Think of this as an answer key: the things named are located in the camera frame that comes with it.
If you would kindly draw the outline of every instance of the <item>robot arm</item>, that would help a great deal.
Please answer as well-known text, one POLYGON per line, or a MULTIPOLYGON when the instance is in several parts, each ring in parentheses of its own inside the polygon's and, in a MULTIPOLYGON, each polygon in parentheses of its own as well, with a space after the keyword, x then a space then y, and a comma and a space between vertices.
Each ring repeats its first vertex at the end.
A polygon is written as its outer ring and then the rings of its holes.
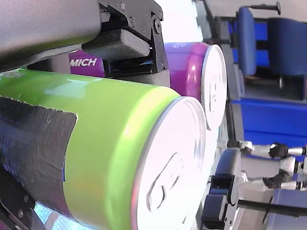
POLYGON ((81 48, 104 60, 107 77, 168 70, 154 0, 4 0, 0 15, 0 72, 81 48))
POLYGON ((227 147, 239 148, 242 153, 263 158, 286 158, 289 156, 306 156, 306 147, 288 148, 286 145, 274 142, 271 145, 253 145, 251 141, 228 141, 227 147))

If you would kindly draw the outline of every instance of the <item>humanoid robot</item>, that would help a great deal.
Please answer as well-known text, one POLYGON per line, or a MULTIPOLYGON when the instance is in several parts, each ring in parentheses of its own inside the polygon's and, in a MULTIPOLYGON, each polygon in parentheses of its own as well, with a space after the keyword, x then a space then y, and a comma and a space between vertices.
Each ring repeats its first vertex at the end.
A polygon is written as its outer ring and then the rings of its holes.
POLYGON ((248 178, 241 171, 241 183, 247 189, 265 191, 269 189, 307 190, 307 158, 297 161, 297 156, 306 156, 306 147, 288 148, 274 142, 271 145, 253 145, 251 141, 228 141, 227 147, 239 148, 241 153, 256 157, 280 159, 279 171, 274 177, 248 178))

